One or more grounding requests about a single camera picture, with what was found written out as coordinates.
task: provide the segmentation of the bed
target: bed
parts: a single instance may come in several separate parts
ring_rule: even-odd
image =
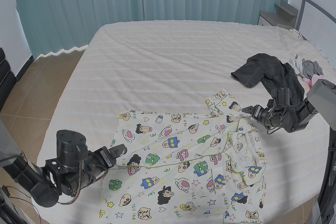
[[[300,20],[304,25],[305,17]],[[282,62],[297,53],[316,60],[325,78],[336,81],[336,71],[330,59],[322,55],[323,50],[294,30],[173,20],[101,27],[65,87],[37,164],[43,166],[45,159],[55,157],[59,129],[84,134],[90,150],[110,146],[121,110],[208,113],[204,99],[221,88],[233,92],[243,106],[265,106],[270,95],[261,83],[247,89],[230,77],[256,53],[274,55]],[[307,92],[309,88],[302,85]],[[268,161],[263,212],[266,223],[319,192],[329,126],[318,114],[305,130],[292,134],[281,129],[267,135],[262,126],[257,127]],[[73,205],[38,206],[41,217],[51,224],[96,223],[101,188],[102,183],[97,182],[83,189]],[[61,201],[69,199],[60,197]]]

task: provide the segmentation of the white headboard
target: white headboard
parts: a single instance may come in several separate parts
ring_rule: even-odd
[[[336,19],[311,0],[302,0],[296,29],[336,68]]]

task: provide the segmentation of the floor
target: floor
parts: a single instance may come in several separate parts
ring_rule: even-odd
[[[73,51],[37,59],[20,82],[15,84],[0,111],[0,120],[32,163],[36,163],[57,102],[83,52]],[[0,169],[0,186],[2,185],[14,186],[28,195]],[[13,188],[9,188],[9,191],[15,197],[30,201]],[[304,224],[315,198],[270,223]],[[12,202],[21,207],[36,224],[40,223],[39,216],[31,205],[17,199],[12,199]]]

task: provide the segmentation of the baseboard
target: baseboard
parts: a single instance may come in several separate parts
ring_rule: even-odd
[[[30,56],[29,59],[27,60],[27,62],[23,65],[23,67],[19,71],[19,73],[16,75],[16,77],[15,77],[16,82],[20,81],[20,79],[23,77],[23,75],[25,74],[25,72],[30,67],[30,65],[32,64],[33,61],[34,61],[33,56]]]

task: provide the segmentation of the gray nightstand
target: gray nightstand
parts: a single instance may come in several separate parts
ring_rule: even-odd
[[[281,0],[280,5],[275,4],[278,13],[261,11],[258,25],[279,26],[285,29],[291,29],[295,26],[297,9]]]

